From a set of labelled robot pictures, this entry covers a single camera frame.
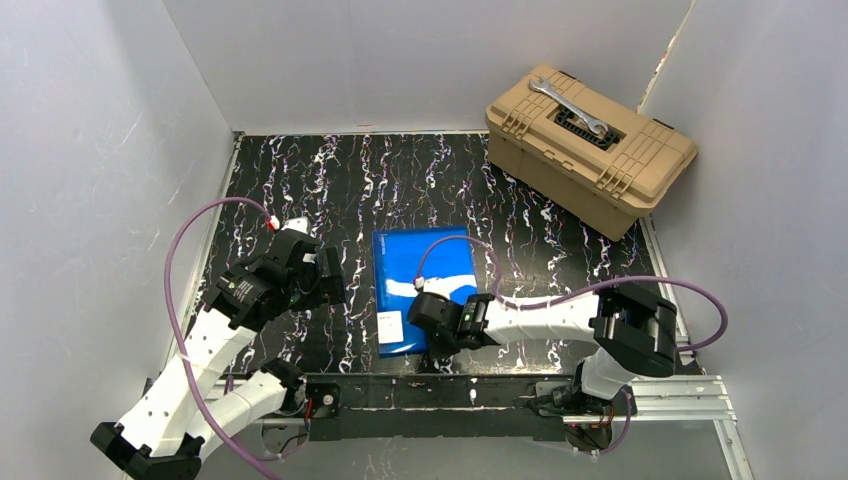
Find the silver open-end wrench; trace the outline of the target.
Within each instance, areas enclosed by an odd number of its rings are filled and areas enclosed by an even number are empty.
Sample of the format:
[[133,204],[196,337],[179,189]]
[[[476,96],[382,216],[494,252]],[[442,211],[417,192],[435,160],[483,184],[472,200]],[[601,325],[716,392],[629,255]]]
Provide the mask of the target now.
[[609,126],[606,122],[590,115],[589,113],[585,112],[584,110],[570,102],[568,99],[566,99],[552,86],[548,78],[530,78],[528,80],[528,86],[531,90],[550,97],[552,100],[557,102],[566,110],[573,113],[577,117],[579,122],[595,136],[603,137],[609,132]]

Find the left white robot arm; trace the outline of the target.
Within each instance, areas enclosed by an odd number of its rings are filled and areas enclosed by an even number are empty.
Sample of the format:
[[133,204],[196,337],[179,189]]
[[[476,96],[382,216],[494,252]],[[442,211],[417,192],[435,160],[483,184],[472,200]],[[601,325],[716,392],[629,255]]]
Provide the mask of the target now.
[[100,423],[91,443],[133,479],[194,479],[222,436],[280,410],[295,411],[302,372],[271,360],[233,391],[199,405],[232,360],[270,322],[345,300],[336,248],[322,248],[304,217],[289,219],[268,250],[227,269],[176,352],[119,420]]

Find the tan plastic toolbox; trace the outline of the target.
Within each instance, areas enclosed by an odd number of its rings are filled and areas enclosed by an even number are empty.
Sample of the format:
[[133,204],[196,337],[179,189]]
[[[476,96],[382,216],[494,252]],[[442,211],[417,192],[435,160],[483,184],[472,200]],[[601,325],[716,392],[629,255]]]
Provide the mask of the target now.
[[[606,122],[598,137],[528,80],[546,77],[570,102]],[[488,160],[611,241],[647,217],[697,155],[693,140],[539,65],[485,111]]]

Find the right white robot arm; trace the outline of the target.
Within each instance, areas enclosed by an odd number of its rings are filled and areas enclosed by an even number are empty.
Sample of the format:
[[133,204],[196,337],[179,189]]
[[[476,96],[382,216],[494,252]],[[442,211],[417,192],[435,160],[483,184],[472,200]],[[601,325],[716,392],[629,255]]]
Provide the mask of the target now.
[[613,415],[619,391],[638,377],[667,378],[676,369],[676,306],[635,283],[602,287],[565,301],[548,297],[450,295],[462,276],[423,279],[409,286],[408,321],[422,329],[438,357],[525,340],[576,340],[597,345],[571,380],[527,402],[541,416]]

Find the aluminium frame rail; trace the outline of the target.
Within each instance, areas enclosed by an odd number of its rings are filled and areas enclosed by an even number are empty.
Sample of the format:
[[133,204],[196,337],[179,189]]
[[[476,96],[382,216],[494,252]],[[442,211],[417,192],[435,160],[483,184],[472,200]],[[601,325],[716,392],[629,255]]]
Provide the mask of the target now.
[[265,417],[306,421],[313,441],[532,437],[609,449],[615,422],[712,421],[734,479],[750,479],[736,415],[719,376],[637,379],[610,400],[577,392],[569,375],[310,374],[284,387],[259,373],[215,384],[207,406],[235,434]]

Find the blue plastic folder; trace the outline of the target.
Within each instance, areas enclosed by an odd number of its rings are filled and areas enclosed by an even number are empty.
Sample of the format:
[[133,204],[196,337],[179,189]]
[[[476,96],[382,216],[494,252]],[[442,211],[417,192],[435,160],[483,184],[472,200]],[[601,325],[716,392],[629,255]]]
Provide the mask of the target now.
[[447,280],[451,300],[463,303],[477,292],[477,281],[469,240],[449,240],[432,252],[427,249],[439,239],[463,236],[465,227],[447,226],[377,231],[374,247],[375,298],[379,356],[396,357],[428,350],[426,334],[407,320],[417,295],[414,278],[424,262],[423,275]]

